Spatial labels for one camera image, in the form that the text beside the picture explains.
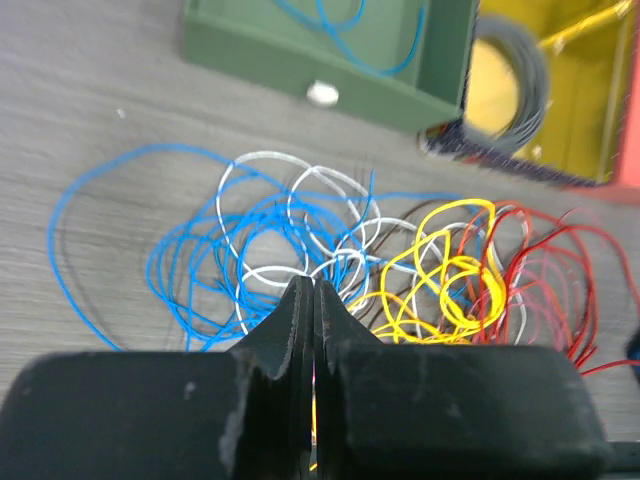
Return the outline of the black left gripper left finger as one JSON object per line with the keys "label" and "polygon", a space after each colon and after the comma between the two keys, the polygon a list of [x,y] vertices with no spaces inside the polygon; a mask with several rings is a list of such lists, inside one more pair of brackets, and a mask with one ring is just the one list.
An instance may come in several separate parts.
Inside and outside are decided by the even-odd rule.
{"label": "black left gripper left finger", "polygon": [[1,409],[5,479],[303,479],[313,284],[224,352],[51,354]]}

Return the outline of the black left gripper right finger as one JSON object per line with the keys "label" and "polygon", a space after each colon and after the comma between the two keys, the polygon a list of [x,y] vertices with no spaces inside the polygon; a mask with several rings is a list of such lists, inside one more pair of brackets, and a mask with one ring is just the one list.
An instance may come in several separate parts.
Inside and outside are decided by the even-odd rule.
{"label": "black left gripper right finger", "polygon": [[612,451],[569,360],[539,346],[391,345],[314,288],[322,479],[596,479]]}

